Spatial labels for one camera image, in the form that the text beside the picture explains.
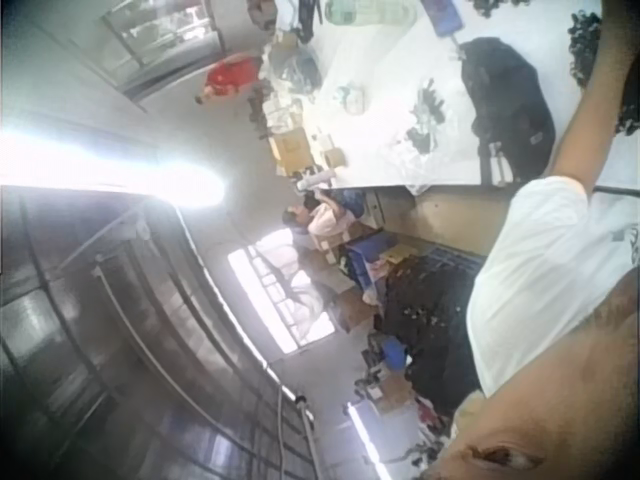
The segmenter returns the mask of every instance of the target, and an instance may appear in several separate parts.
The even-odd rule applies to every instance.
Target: ceiling light
[[[220,203],[222,182],[188,162],[164,165],[103,158],[77,145],[0,133],[0,185],[153,195],[177,206]]]
[[[384,464],[380,462],[380,455],[378,454],[378,449],[371,441],[371,438],[369,437],[369,432],[367,432],[367,429],[362,423],[362,420],[360,419],[360,415],[358,414],[358,411],[350,403],[347,404],[347,411],[349,412],[351,421],[356,427],[356,431],[358,432],[358,436],[360,437],[360,440],[362,440],[362,443],[364,443],[364,448],[367,450],[367,454],[369,455],[369,458],[371,459],[371,462],[373,463],[373,466],[375,467],[376,472],[380,477],[380,480],[391,480],[391,476],[387,471],[387,467],[385,467]]]

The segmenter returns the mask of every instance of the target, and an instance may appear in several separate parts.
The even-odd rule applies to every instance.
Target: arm
[[[625,0],[603,3],[602,36],[593,74],[558,148],[550,175],[580,182],[593,191],[615,135],[624,85],[640,39]]]
[[[336,202],[333,198],[322,193],[320,190],[316,192],[316,198],[322,203],[326,203],[327,205],[329,205],[331,210],[333,210],[333,216],[336,217],[336,221],[340,220],[346,215],[347,211],[342,205]]]

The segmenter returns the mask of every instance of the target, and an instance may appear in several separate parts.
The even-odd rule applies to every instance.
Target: blue object
[[[407,364],[407,351],[400,340],[396,337],[388,337],[382,342],[381,347],[384,352],[384,363],[387,364],[389,370],[392,372],[404,370]]]
[[[397,244],[398,239],[395,235],[388,232],[378,232],[347,245],[347,254],[363,292],[372,285],[366,264],[378,261],[382,252]]]
[[[422,0],[422,6],[439,37],[450,37],[462,30],[464,24],[452,0]]]
[[[364,192],[353,189],[332,190],[331,196],[336,202],[353,213],[354,217],[360,218],[364,215]]]

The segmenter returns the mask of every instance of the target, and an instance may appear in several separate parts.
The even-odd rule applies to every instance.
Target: hand
[[[314,196],[316,197],[316,200],[322,201],[325,198],[327,198],[327,196],[324,194],[324,192],[320,189],[316,189],[313,191]]]

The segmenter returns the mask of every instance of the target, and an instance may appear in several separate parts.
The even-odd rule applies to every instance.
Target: person
[[[328,237],[347,231],[364,214],[361,192],[337,191],[329,195],[316,190],[314,197],[315,202],[305,196],[303,205],[287,208],[282,215],[285,226]]]
[[[487,399],[422,479],[640,478],[640,201],[593,193],[639,45],[637,3],[604,0],[555,162],[515,195],[471,295]]]
[[[216,97],[234,95],[258,81],[261,59],[249,53],[231,55],[213,65],[207,74],[202,94],[195,101],[204,105]]]

